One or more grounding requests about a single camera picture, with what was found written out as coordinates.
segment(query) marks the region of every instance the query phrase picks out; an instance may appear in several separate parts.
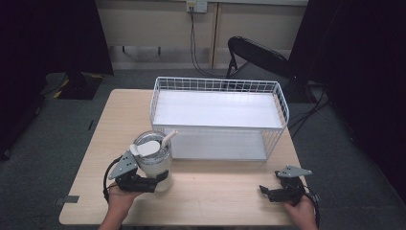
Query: black cable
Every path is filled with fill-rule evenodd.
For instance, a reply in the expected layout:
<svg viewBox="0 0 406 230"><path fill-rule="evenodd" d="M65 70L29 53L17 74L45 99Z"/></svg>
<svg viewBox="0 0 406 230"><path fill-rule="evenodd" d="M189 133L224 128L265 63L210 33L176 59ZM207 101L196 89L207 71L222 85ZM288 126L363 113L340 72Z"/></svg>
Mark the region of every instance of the black cable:
<svg viewBox="0 0 406 230"><path fill-rule="evenodd" d="M102 187L103 187L102 193L104 194L104 198L105 198L105 200L107 201L107 203L108 203L108 189L111 188L111 187L113 187L113 186L109 186L109 187L107 188L107 183L106 183L107 175L108 175L108 172L110 172L111 168L112 168L115 164L117 164L117 163L120 161L121 158L122 158L122 157L120 156L119 158L117 158L117 159L115 159L113 162L111 162L110 165L107 167L107 170L106 170L105 173L104 173L104 178L103 178L103 182L102 182Z"/></svg>
<svg viewBox="0 0 406 230"><path fill-rule="evenodd" d="M194 17L193 17L193 11L194 8L193 7L189 7L190 13L191 13L191 20L192 20L192 30L191 30L191 56L192 56L192 64L194 66L194 69L197 70L197 72L199 72L199 74L204 75L204 76L208 76L208 77L216 77L216 78L225 78L226 76L221 76L221 75L215 75L215 74L211 74L208 73L206 71L204 71L198 61L197 61L197 56L196 56L196 41L195 41L195 36L194 36Z"/></svg>
<svg viewBox="0 0 406 230"><path fill-rule="evenodd" d="M305 122L307 121L307 119L308 119L311 115L313 115L314 113L316 113L317 111L319 111L320 109L322 109L323 107L325 107L325 106L328 105L328 104L329 104L329 101L323 103L320 107L317 107L317 108L313 109L313 110L310 111L307 115L305 115L303 118L301 118L299 121L297 121L296 123L294 123L294 124L292 125L292 127L294 127L295 125L297 125L299 122L302 122L302 123L299 125L299 127L296 129L296 131L291 135L291 138L293 139L293 138L296 136L296 134L299 132L299 130L301 129L301 127L305 124Z"/></svg>
<svg viewBox="0 0 406 230"><path fill-rule="evenodd" d="M326 41L326 39L327 39L328 31L331 29L332 23L335 21L335 17L337 16L338 11L341 10L342 6L343 6L343 2L338 6L337 10L334 12L334 15L333 15L333 18L332 18L331 22L328 24L327 31L326 31L325 34L323 35L322 41L320 42L320 45L319 45L319 47L317 48L317 51L316 51L316 58L313 59L311 65L310 65L310 69L309 69L309 71L308 71L308 73L307 73L307 79L306 79L307 82L309 81L310 75L311 75L311 73L313 72L313 68L314 68L314 66L315 66L315 64L316 64L316 59L320 56L320 54L321 54L321 52L322 52L322 46L324 45L324 43L325 43L325 41ZM306 117L306 118L304 119L304 121L303 121L303 123L300 125L300 127L302 127L302 125L305 123L305 121L307 120L307 118L308 118L308 117Z"/></svg>
<svg viewBox="0 0 406 230"><path fill-rule="evenodd" d="M308 119L311 115L313 115L315 112L319 111L320 109L322 109L323 107L325 107L327 104L329 104L329 101L326 101L325 103L323 103L322 105L319 106L319 104L320 104L320 102L322 101L322 99L323 99L325 93L326 93L326 88L323 89L322 95L320 96L319 100L317 101L316 104L313 105L313 107L312 107L309 111L307 111L307 112L305 112L305 113L299 113L299 114L297 114L296 116L294 116L294 117L292 117L291 119L289 119L289 120L293 120L293 119L295 119L296 117L298 117L299 115L304 114L304 116L303 116L301 119L299 119L299 120L296 121L294 124L292 124L292 125L289 126L289 129L291 129L291 128L293 128L294 126L296 126L299 122L302 122L302 123L299 125L299 127L296 129L296 131L291 135L291 138L292 138L292 139L296 136L296 134L299 132L299 130L301 129L301 127L305 124L305 122L307 121L307 119Z"/></svg>
<svg viewBox="0 0 406 230"><path fill-rule="evenodd" d="M320 228L320 218L321 218L320 210L319 210L319 201L318 201L319 196L317 194L315 194L307 186L304 186L304 187L307 188L310 193L310 195L309 194L304 194L304 195L307 196L310 199L310 201L313 203L314 213L315 213L315 218L316 218L316 225L317 225L317 228L319 229Z"/></svg>

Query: gray carpet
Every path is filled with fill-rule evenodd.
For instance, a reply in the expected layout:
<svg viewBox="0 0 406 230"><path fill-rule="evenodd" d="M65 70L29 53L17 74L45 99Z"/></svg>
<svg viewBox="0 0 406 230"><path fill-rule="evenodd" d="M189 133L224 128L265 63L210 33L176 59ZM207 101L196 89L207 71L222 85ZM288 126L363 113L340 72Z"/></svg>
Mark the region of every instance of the gray carpet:
<svg viewBox="0 0 406 230"><path fill-rule="evenodd" d="M93 101L56 100L48 94L39 115L11 148L11 159L0 162L0 229L97 229L61 225L61 206L54 202L69 193L109 93L152 88L158 76L203 77L194 70L122 70L104 78ZM49 75L44 91L62 78ZM311 107L290 103L291 117ZM345 122L330 105L313 114L293 142L302 167L313 171L306 181L322 199L321 229L406 229L403 203L351 142Z"/></svg>

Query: black clamp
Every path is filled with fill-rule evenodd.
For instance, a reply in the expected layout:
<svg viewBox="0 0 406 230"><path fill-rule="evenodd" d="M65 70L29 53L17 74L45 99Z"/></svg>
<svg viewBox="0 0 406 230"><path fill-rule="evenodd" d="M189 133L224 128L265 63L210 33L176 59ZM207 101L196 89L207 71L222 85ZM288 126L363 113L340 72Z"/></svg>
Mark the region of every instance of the black clamp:
<svg viewBox="0 0 406 230"><path fill-rule="evenodd" d="M288 165L281 171L275 171L276 177L281 181L281 189L269 190L261 185L259 188L268 196L270 202L292 201L296 205L306 193L304 183L299 176L309 174L312 174L312 171Z"/></svg>
<svg viewBox="0 0 406 230"><path fill-rule="evenodd" d="M108 176L108 178L115 179L117 186L120 190L126 192L143 192L154 193L156 186L159 182L165 180L169 171L161 172L156 178L145 178L137 174L138 164L134 158L134 155L130 150L127 150L121 157L115 159L107 168L103 179L103 194L104 198L108 202L108 187L106 185L107 174L110 169L117 163L116 168Z"/></svg>

